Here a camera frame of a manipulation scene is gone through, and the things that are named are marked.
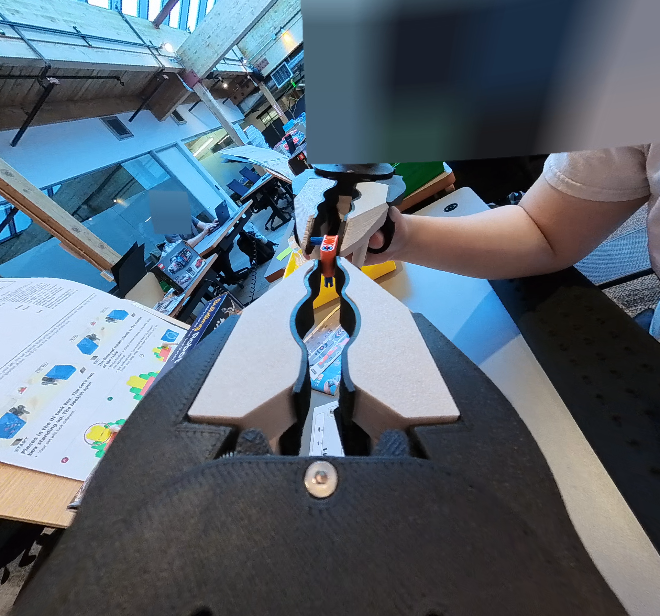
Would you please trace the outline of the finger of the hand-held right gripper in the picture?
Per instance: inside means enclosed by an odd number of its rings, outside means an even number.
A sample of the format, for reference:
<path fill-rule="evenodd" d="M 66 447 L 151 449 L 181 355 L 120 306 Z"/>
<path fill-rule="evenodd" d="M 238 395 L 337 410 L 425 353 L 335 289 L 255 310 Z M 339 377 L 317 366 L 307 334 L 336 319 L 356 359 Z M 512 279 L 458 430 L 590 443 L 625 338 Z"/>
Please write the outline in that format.
<path fill-rule="evenodd" d="M 389 186 L 382 183 L 357 183 L 359 195 L 352 199 L 351 208 L 341 226 L 338 255 L 347 257 L 356 267 L 364 265 L 370 237 L 384 224 L 389 204 Z"/>
<path fill-rule="evenodd" d="M 344 231 L 344 199 L 337 187 L 340 177 L 337 172 L 305 170 L 293 180 L 296 241 L 311 259 L 320 258 L 313 238 L 341 236 Z"/>

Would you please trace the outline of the white printed instruction sheet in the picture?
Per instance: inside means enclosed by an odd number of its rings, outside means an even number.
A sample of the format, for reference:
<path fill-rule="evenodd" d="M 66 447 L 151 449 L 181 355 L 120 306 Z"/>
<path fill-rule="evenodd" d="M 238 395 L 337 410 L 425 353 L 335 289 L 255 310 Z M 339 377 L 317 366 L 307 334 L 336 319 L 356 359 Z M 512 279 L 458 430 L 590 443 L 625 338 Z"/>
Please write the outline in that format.
<path fill-rule="evenodd" d="M 87 285 L 2 278 L 1 461 L 87 479 L 185 333 Z"/>

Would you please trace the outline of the grey desk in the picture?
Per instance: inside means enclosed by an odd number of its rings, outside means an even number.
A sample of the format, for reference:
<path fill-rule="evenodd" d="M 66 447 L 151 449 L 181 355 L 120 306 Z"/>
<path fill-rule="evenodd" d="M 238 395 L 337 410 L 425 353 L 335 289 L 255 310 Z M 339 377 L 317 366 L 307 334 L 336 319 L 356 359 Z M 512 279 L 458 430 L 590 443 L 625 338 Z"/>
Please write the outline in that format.
<path fill-rule="evenodd" d="M 591 559 L 629 615 L 659 614 L 659 554 L 490 284 L 403 263 L 380 285 L 423 314 L 516 408 Z"/>

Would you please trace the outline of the person's right forearm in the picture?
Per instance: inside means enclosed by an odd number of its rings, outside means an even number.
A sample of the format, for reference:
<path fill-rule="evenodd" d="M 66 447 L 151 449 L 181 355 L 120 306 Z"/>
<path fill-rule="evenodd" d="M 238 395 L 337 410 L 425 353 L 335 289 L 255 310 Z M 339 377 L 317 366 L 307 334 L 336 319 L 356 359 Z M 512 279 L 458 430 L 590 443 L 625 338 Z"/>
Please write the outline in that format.
<path fill-rule="evenodd" d="M 582 260 L 647 200 L 579 199 L 540 179 L 517 206 L 410 216 L 401 261 L 484 279 L 549 274 Z"/>

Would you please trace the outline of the orange toy brick piece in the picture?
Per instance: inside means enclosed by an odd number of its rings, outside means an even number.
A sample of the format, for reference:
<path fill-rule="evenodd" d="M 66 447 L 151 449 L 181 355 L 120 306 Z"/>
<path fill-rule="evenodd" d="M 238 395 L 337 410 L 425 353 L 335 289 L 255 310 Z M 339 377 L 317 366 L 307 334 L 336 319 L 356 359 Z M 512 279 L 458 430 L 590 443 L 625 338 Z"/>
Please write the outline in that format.
<path fill-rule="evenodd" d="M 312 236 L 310 242 L 319 248 L 319 263 L 325 287 L 333 287 L 336 269 L 336 256 L 339 243 L 338 235 L 325 234 L 323 237 Z"/>

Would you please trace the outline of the wooden board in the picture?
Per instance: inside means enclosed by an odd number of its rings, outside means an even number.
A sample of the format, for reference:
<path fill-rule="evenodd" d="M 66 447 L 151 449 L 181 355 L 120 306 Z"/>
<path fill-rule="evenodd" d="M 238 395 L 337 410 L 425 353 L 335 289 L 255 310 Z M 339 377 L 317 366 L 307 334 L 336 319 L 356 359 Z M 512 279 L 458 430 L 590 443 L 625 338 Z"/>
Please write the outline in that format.
<path fill-rule="evenodd" d="M 83 482 L 1 463 L 1 518 L 66 528 L 68 511 Z"/>

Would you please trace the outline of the white building instruction booklet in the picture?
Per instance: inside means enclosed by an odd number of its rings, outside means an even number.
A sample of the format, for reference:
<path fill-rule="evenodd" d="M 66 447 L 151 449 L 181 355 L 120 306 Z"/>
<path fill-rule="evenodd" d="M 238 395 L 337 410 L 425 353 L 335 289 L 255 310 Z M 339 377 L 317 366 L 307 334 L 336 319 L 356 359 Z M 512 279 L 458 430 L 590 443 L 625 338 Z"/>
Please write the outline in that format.
<path fill-rule="evenodd" d="M 335 400 L 314 408 L 309 446 L 310 456 L 344 456 L 334 415 L 338 406 L 339 402 Z"/>

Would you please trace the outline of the toy set box with car picture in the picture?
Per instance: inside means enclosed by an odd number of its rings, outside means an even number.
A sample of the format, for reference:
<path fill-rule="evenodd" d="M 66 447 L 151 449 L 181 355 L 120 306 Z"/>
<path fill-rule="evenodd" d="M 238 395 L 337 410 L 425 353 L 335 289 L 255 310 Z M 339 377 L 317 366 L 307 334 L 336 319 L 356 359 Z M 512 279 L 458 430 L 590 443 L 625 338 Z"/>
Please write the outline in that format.
<path fill-rule="evenodd" d="M 202 271 L 205 260 L 186 241 L 178 241 L 163 252 L 154 274 L 178 291 L 185 290 Z"/>

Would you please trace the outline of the person's right hand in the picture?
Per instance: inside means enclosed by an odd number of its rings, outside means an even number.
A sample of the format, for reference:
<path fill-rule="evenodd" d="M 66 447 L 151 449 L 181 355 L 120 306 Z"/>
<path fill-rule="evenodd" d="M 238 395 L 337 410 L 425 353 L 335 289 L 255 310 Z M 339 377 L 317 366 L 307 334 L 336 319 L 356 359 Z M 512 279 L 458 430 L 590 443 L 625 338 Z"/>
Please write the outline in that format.
<path fill-rule="evenodd" d="M 411 230 L 411 217 L 402 214 L 398 208 L 390 207 L 387 219 L 394 224 L 392 241 L 386 251 L 379 254 L 373 253 L 371 250 L 381 249 L 385 243 L 384 230 L 378 229 L 375 231 L 368 242 L 368 251 L 365 255 L 364 265 L 381 264 L 390 260 L 402 260 L 405 257 Z"/>

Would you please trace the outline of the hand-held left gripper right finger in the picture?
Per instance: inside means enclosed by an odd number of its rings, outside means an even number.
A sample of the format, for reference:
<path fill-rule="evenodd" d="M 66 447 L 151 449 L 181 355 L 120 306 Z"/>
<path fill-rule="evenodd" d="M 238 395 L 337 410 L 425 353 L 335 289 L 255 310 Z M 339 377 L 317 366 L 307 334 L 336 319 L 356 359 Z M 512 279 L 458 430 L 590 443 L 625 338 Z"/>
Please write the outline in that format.
<path fill-rule="evenodd" d="M 347 455 L 368 454 L 386 430 L 460 416 L 408 307 L 344 258 L 337 260 L 341 357 L 337 428 Z"/>

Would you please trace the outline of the black desk divider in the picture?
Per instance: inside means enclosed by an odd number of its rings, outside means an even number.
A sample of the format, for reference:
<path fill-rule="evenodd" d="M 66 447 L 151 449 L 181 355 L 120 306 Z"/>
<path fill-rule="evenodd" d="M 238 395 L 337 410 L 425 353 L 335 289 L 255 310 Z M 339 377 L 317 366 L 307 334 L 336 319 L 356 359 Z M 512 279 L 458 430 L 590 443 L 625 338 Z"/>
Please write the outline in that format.
<path fill-rule="evenodd" d="M 118 287 L 118 297 L 124 298 L 146 275 L 144 244 L 135 242 L 112 266 L 111 273 Z"/>

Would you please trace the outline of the dark blue game box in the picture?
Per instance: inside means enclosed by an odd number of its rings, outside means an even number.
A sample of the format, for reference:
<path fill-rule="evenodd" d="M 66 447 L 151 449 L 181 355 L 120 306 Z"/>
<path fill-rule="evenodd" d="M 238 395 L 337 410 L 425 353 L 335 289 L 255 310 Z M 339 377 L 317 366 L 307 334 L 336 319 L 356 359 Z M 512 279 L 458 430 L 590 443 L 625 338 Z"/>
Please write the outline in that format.
<path fill-rule="evenodd" d="M 230 293 L 223 293 L 208 302 L 182 340 L 169 348 L 172 352 L 166 360 L 164 367 L 156 377 L 147 380 L 141 395 L 144 396 L 155 380 L 163 377 L 167 371 L 180 362 L 195 346 L 219 327 L 221 323 L 232 315 L 239 315 L 242 311 L 243 304 Z"/>

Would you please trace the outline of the colourful toy set booklet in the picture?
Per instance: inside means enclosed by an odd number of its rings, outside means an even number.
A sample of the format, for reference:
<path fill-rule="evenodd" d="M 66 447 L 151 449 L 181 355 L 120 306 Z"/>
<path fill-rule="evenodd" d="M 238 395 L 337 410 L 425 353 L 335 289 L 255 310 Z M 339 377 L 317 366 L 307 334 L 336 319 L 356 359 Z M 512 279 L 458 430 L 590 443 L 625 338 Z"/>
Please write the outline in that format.
<path fill-rule="evenodd" d="M 308 350 L 311 387 L 326 395 L 335 395 L 341 380 L 341 356 L 349 335 L 340 323 L 318 325 L 305 339 Z"/>

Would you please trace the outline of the yellow box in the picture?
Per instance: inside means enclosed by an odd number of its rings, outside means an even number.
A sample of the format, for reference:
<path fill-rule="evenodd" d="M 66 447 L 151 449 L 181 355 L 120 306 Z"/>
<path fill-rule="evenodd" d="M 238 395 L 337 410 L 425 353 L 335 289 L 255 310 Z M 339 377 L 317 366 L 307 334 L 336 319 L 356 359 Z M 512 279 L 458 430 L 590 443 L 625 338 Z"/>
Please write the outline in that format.
<path fill-rule="evenodd" d="M 289 275 L 295 272 L 301 265 L 306 262 L 306 259 L 303 257 L 301 250 L 296 250 L 291 252 L 288 263 L 286 265 L 285 273 L 283 277 L 286 279 Z M 395 271 L 397 267 L 394 261 L 388 261 L 383 264 L 377 265 L 365 265 L 362 267 L 363 273 L 365 273 L 369 278 L 375 280 L 378 277 L 386 275 Z M 335 287 L 326 287 L 321 285 L 319 295 L 313 302 L 313 308 L 317 309 L 318 307 L 323 306 L 324 304 L 331 302 L 338 298 Z"/>

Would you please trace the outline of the green box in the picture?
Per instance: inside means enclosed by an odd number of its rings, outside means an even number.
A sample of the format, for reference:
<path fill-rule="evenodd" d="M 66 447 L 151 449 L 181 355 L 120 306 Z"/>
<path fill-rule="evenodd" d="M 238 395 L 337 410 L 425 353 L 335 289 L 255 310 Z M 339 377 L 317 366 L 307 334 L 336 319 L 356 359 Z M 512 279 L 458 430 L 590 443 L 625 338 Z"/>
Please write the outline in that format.
<path fill-rule="evenodd" d="M 445 167 L 443 161 L 393 164 L 395 174 L 400 175 L 406 185 L 405 198 L 438 176 L 444 176 L 446 173 Z"/>

